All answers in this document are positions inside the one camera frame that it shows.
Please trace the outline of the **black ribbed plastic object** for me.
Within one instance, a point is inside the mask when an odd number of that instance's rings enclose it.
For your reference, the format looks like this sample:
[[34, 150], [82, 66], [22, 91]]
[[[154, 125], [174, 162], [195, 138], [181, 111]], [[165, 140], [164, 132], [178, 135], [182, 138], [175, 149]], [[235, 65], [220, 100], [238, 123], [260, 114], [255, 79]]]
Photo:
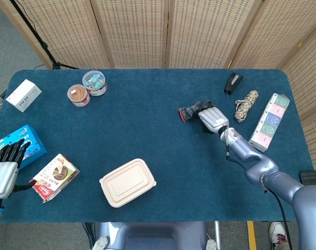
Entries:
[[316, 185], [316, 170], [304, 170], [299, 173], [303, 185]]

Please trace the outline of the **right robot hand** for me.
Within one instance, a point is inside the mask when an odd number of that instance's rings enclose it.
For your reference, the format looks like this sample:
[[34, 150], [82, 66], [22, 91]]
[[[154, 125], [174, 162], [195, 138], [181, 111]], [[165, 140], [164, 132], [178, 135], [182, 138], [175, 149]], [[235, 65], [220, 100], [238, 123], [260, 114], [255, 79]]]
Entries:
[[222, 129], [229, 126], [228, 118], [217, 107], [200, 111], [198, 116], [205, 127], [214, 134], [221, 133]]

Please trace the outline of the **blue cookie box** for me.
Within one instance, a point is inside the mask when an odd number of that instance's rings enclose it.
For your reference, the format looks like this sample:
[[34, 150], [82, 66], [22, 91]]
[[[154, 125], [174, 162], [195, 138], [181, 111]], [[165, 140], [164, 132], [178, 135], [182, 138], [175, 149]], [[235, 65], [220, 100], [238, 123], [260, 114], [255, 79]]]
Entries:
[[32, 163], [33, 161], [37, 160], [38, 158], [47, 153], [36, 130], [30, 125], [25, 125], [17, 129], [16, 131], [12, 132], [11, 134], [5, 136], [4, 138], [0, 139], [0, 150], [5, 145], [13, 144], [19, 141], [20, 139], [24, 139], [23, 144], [27, 142], [31, 142], [31, 144], [26, 149], [19, 169], [24, 168], [25, 166], [29, 165], [30, 163]]

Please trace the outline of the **woven wooden folding screen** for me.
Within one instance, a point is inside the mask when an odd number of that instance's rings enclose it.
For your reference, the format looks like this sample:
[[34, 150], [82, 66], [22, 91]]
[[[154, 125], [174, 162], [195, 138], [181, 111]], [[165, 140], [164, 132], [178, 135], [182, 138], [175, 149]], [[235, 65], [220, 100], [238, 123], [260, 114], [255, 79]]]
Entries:
[[277, 68], [316, 169], [316, 0], [0, 0], [42, 62], [87, 68]]

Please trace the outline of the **multicolour tissue pack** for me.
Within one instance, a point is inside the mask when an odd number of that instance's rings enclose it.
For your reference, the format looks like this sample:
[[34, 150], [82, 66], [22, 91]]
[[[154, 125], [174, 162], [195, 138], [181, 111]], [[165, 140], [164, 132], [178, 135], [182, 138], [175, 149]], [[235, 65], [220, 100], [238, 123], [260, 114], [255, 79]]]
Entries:
[[273, 93], [248, 140], [254, 148], [261, 152], [269, 148], [289, 103], [287, 96]]

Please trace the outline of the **blue fabric tablecloth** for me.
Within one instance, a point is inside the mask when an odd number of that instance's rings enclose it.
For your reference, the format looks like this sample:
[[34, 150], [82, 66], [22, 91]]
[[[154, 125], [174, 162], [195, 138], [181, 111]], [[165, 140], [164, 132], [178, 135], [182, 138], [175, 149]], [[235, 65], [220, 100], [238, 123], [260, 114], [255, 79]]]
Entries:
[[[178, 109], [211, 100], [248, 139], [273, 93], [293, 98], [287, 75], [277, 69], [239, 69], [244, 76], [231, 95], [228, 69], [105, 69], [108, 89], [83, 108], [68, 99], [84, 70], [21, 70], [11, 93], [25, 79], [41, 94], [20, 112], [5, 102], [0, 139], [32, 126], [47, 153], [18, 173], [28, 183], [56, 155], [80, 171], [54, 199], [43, 203], [34, 190], [4, 201], [2, 222], [281, 220], [272, 194], [252, 186], [243, 169], [225, 159], [219, 137], [202, 131], [197, 119], [183, 122]], [[132, 159], [143, 159], [156, 186], [113, 208], [100, 178]]]

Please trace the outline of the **grey-blue robot torso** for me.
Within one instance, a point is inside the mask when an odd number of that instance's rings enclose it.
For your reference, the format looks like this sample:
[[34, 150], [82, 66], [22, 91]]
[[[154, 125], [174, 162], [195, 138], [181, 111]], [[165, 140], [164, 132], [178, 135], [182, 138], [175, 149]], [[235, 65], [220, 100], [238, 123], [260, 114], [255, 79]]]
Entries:
[[206, 250], [206, 223], [101, 222], [98, 237], [108, 239], [106, 250]]

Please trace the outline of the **clear jar with brown contents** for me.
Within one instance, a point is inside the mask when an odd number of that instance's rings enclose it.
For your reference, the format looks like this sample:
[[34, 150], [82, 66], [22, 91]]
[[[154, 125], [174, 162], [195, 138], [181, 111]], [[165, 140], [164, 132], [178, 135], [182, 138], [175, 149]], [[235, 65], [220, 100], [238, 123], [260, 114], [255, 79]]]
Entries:
[[87, 89], [80, 84], [69, 87], [67, 96], [76, 107], [85, 107], [90, 102], [90, 95]]

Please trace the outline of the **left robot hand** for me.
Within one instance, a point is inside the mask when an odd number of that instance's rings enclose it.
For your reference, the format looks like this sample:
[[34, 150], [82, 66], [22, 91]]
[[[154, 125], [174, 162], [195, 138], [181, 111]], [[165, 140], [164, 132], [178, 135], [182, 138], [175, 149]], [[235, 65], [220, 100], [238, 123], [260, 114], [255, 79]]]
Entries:
[[32, 188], [36, 181], [27, 185], [17, 185], [17, 175], [23, 161], [24, 154], [30, 142], [20, 139], [13, 144], [7, 144], [0, 150], [0, 203], [9, 198], [12, 193], [25, 191]]

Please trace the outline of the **black stapler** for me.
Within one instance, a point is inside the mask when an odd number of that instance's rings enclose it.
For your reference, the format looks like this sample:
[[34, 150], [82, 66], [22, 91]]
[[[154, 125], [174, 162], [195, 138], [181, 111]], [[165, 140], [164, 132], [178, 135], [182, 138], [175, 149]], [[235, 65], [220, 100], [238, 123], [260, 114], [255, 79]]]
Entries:
[[229, 79], [227, 80], [225, 87], [224, 87], [224, 93], [231, 95], [235, 89], [238, 87], [238, 85], [243, 80], [244, 76], [239, 76], [238, 74], [232, 72]]

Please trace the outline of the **white cardboard box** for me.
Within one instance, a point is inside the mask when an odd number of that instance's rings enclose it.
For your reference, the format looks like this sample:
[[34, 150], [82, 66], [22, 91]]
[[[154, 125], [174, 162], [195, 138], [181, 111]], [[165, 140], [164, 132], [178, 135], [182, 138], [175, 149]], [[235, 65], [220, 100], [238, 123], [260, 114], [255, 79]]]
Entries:
[[23, 113], [41, 92], [41, 89], [35, 83], [25, 79], [14, 91], [12, 91], [6, 98], [6, 101]]

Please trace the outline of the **red and white snack box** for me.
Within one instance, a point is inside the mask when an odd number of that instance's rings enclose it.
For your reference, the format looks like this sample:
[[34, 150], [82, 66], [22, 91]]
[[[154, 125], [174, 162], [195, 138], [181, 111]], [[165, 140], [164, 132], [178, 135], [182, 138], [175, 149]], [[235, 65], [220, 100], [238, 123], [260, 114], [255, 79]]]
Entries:
[[65, 156], [58, 154], [31, 180], [33, 189], [43, 203], [55, 198], [78, 174], [75, 167]]

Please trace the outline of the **black tripod stand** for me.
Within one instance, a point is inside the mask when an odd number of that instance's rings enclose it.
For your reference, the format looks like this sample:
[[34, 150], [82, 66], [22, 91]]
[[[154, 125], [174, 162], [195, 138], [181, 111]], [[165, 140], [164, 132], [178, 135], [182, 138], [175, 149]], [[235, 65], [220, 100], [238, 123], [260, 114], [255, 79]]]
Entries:
[[32, 21], [32, 19], [29, 17], [29, 15], [27, 14], [24, 6], [18, 1], [18, 0], [9, 0], [11, 2], [11, 4], [13, 5], [13, 7], [15, 8], [15, 10], [17, 11], [17, 13], [20, 15], [20, 17], [22, 18], [22, 20], [25, 22], [25, 24], [27, 25], [27, 27], [30, 29], [30, 31], [32, 32], [32, 34], [35, 36], [36, 40], [38, 41], [38, 43], [40, 44], [41, 48], [44, 50], [44, 52], [46, 53], [47, 57], [49, 58], [49, 60], [52, 63], [52, 69], [61, 69], [62, 67], [68, 68], [68, 69], [78, 69], [77, 67], [73, 67], [70, 65], [66, 65], [63, 64], [59, 61], [57, 61], [53, 55], [51, 54], [51, 52], [48, 49], [48, 45], [45, 41], [43, 41], [43, 39], [41, 38], [41, 36], [39, 35], [39, 33], [36, 30], [35, 27], [35, 23]]

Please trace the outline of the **beige lidded lunch box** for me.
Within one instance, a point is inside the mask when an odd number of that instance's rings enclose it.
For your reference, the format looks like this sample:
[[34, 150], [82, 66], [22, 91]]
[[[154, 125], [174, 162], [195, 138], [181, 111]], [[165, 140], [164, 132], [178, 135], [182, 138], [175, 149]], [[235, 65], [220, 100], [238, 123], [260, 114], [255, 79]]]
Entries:
[[137, 158], [116, 168], [99, 180], [109, 205], [119, 208], [156, 186], [144, 160]]

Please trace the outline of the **white shoe with red laces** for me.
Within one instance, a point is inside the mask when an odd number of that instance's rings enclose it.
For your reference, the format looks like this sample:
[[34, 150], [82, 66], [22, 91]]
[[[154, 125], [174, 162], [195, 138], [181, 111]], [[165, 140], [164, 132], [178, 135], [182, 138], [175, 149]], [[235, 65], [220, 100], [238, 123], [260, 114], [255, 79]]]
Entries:
[[269, 226], [271, 250], [289, 250], [285, 228], [281, 222], [271, 222]]

